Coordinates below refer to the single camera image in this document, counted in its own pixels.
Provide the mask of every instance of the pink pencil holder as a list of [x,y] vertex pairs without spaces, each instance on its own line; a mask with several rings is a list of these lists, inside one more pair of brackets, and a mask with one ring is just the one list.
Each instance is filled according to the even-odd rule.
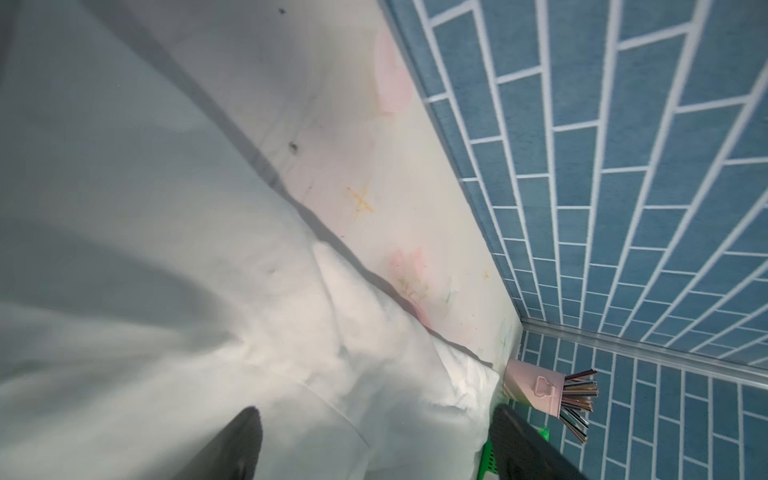
[[503,393],[524,405],[560,416],[565,375],[510,359],[504,371]]

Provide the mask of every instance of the white fabric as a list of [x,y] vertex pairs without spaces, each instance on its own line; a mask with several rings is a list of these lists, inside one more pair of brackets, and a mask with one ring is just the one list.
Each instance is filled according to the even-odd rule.
[[470,478],[498,375],[87,9],[23,2],[4,75],[0,478],[168,478],[248,405],[256,478]]

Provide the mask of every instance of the tiled wall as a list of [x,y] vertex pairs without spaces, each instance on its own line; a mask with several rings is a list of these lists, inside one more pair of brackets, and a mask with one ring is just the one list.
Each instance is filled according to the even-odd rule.
[[768,2],[383,1],[522,316],[768,368]]
[[521,359],[598,370],[582,447],[559,419],[515,404],[590,480],[757,480],[768,476],[768,390],[524,333]]

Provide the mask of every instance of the bundle of pencils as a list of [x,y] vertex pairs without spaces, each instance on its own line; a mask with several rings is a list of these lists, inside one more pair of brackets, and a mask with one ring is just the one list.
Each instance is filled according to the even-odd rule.
[[594,370],[574,373],[565,377],[563,399],[560,404],[560,420],[571,430],[581,443],[587,443],[587,428],[589,421],[579,412],[592,411],[592,399],[598,396],[598,383],[589,377],[596,374]]

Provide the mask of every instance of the white cloth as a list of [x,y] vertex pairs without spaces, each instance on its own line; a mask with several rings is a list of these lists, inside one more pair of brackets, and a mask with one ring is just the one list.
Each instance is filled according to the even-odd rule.
[[78,3],[22,2],[0,146],[0,478],[168,478],[248,405],[255,478],[471,476],[498,375]]

